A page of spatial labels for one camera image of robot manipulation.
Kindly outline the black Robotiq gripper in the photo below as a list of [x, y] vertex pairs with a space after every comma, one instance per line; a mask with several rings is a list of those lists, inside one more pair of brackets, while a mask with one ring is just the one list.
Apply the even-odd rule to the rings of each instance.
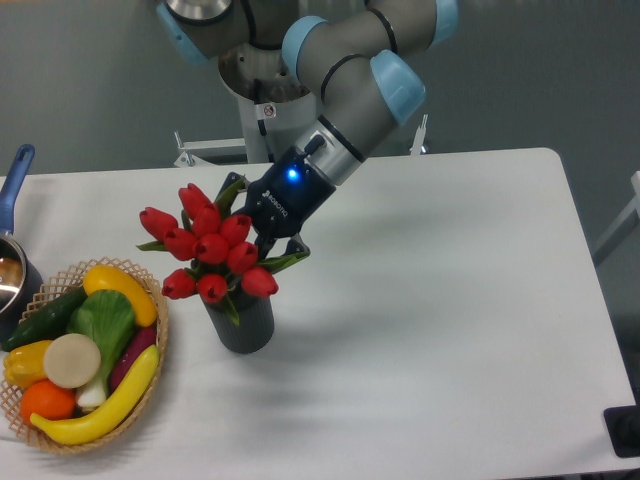
[[336, 186], [305, 158], [291, 147], [260, 179], [249, 184], [245, 176], [230, 172], [218, 192], [219, 213], [230, 216], [237, 196], [247, 190], [245, 214], [258, 233], [255, 245], [260, 262], [290, 255], [303, 259], [311, 253], [298, 233]]

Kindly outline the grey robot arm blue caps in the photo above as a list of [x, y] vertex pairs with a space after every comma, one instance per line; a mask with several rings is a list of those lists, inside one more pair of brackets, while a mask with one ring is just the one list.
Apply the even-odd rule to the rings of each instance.
[[454, 1], [368, 1], [331, 22], [298, 1], [162, 1], [158, 17], [188, 61], [215, 60], [238, 103], [247, 158], [243, 213], [266, 256], [350, 177], [426, 96], [407, 55], [449, 38]]

